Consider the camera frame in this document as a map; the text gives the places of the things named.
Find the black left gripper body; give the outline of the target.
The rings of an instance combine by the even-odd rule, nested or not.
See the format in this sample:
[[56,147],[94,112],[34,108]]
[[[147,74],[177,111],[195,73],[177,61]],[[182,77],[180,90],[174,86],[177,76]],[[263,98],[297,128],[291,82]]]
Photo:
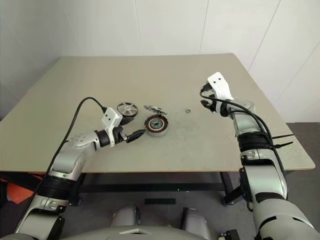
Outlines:
[[127,142],[128,137],[124,133],[124,129],[122,126],[118,126],[114,128],[114,144],[117,145],[121,142]]

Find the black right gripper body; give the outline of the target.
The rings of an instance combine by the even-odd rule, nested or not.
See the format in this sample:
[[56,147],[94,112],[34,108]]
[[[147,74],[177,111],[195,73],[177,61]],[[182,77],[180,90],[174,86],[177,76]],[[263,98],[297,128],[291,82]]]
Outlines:
[[214,93],[211,93],[209,96],[209,99],[211,100],[211,107],[210,110],[212,112],[217,112],[217,100],[216,95]]

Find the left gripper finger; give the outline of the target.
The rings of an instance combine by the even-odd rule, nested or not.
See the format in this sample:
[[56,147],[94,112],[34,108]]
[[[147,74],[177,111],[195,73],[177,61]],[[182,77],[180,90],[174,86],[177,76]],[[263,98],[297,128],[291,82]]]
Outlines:
[[146,132],[145,129],[139,129],[134,131],[132,134],[127,135],[127,139],[138,139]]
[[126,143],[131,143],[131,142],[137,140],[138,138],[140,138],[142,135],[143,134],[141,134],[141,133],[132,133],[127,136]]

